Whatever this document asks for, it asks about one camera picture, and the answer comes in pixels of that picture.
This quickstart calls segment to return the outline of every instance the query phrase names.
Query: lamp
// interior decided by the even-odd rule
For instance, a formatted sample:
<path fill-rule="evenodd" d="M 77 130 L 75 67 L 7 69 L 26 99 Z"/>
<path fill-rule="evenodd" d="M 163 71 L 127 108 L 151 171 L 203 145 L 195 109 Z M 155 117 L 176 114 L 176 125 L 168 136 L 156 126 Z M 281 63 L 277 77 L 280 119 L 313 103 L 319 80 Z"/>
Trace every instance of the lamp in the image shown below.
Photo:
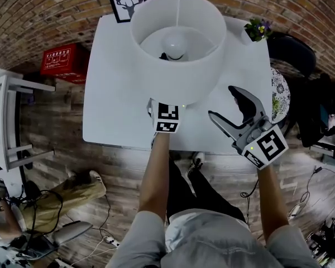
<path fill-rule="evenodd" d="M 149 98 L 187 105 L 216 86 L 226 24 L 207 0 L 147 0 L 134 13 L 131 37 L 137 78 Z"/>

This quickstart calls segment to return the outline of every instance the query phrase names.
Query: black chair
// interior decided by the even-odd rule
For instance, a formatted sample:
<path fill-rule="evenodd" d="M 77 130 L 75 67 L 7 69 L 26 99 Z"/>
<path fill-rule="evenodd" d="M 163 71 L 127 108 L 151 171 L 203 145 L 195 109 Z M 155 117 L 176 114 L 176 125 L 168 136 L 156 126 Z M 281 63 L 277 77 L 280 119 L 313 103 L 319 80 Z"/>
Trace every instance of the black chair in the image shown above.
<path fill-rule="evenodd" d="M 270 58 L 287 62 L 305 77 L 293 80 L 284 76 L 290 89 L 289 124 L 284 133 L 286 137 L 297 122 L 300 95 L 303 94 L 302 89 L 305 89 L 308 77 L 315 70 L 317 59 L 306 43 L 286 33 L 273 32 L 267 45 Z"/>

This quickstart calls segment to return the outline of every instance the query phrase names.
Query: white shoe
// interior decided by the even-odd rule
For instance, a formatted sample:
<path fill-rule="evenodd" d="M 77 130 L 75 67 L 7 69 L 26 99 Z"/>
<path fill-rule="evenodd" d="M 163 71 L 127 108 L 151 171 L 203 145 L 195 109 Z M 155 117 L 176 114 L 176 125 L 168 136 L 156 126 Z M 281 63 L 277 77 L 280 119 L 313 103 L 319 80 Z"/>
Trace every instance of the white shoe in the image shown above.
<path fill-rule="evenodd" d="M 189 174 L 193 170 L 201 170 L 203 163 L 205 162 L 205 153 L 204 152 L 195 152 L 192 155 L 191 165 L 186 172 L 186 178 L 189 178 Z"/>
<path fill-rule="evenodd" d="M 89 172 L 90 178 L 92 179 L 92 181 L 94 179 L 97 179 L 103 186 L 104 186 L 104 190 L 106 191 L 106 186 L 104 185 L 103 181 L 102 181 L 102 177 L 96 172 L 96 171 L 90 171 Z"/>

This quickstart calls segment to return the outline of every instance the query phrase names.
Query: person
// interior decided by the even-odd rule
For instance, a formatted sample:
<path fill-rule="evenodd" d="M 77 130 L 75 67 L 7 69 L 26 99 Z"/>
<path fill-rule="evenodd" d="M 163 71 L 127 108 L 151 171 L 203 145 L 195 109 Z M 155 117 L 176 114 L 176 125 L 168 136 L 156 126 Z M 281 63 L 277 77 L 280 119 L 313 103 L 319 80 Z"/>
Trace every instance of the person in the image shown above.
<path fill-rule="evenodd" d="M 142 180 L 139 208 L 108 268 L 320 267 L 286 205 L 272 166 L 258 172 L 264 247 L 242 212 L 200 172 L 197 153 L 187 172 L 195 195 L 169 160 L 169 134 L 155 137 Z M 164 230 L 165 216 L 170 225 Z"/>
<path fill-rule="evenodd" d="M 55 228 L 58 217 L 70 209 L 84 205 L 106 194 L 106 187 L 96 171 L 72 175 L 63 183 L 44 192 L 33 202 L 19 206 L 9 205 L 5 200 L 6 188 L 0 188 L 0 246 L 10 243 L 24 232 L 47 233 Z"/>

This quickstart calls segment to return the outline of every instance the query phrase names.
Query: wooden plank floor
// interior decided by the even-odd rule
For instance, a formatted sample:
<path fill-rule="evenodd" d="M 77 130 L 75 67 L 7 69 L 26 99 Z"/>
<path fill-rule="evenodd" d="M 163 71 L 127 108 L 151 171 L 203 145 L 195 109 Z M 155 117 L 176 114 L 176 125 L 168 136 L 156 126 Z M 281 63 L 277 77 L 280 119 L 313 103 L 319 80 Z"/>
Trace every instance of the wooden plank floor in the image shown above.
<path fill-rule="evenodd" d="M 72 85 L 57 81 L 55 93 L 35 92 L 35 104 L 27 104 L 27 95 L 21 102 L 21 143 L 33 144 L 32 152 L 55 149 L 55 156 L 35 162 L 32 170 L 26 170 L 28 180 L 34 181 L 40 189 L 50 189 L 68 177 L 68 170 L 97 170 L 107 187 L 111 205 L 110 217 L 103 228 L 109 230 L 121 241 L 137 212 L 139 187 L 149 158 L 149 151 L 130 150 L 89 144 L 82 139 L 82 118 L 84 85 Z M 316 166 L 321 166 L 320 155 L 301 147 L 296 138 L 289 138 L 290 150 L 276 163 L 280 185 L 288 208 L 299 202 L 306 191 L 307 182 Z M 191 153 L 183 152 L 177 162 L 181 172 L 190 164 Z M 250 192 L 257 180 L 256 170 L 240 156 L 208 155 L 202 172 L 211 185 L 233 205 L 238 206 L 246 216 L 246 200 L 240 192 Z M 317 229 L 331 216 L 335 216 L 335 175 L 321 171 L 314 175 L 309 184 L 310 200 L 300 215 L 291 221 L 299 226 L 305 235 Z M 108 213 L 105 198 L 73 209 L 68 216 L 73 220 L 88 221 L 99 227 Z M 71 222 L 67 216 L 60 219 L 60 225 Z M 250 204 L 251 231 L 259 237 L 262 234 L 259 209 L 259 192 L 256 190 Z M 101 240 L 99 231 L 90 230 L 69 242 L 58 251 L 64 260 L 74 262 L 91 253 Z M 96 253 L 111 245 L 103 243 Z M 80 267 L 105 267 L 114 251 L 81 261 Z"/>

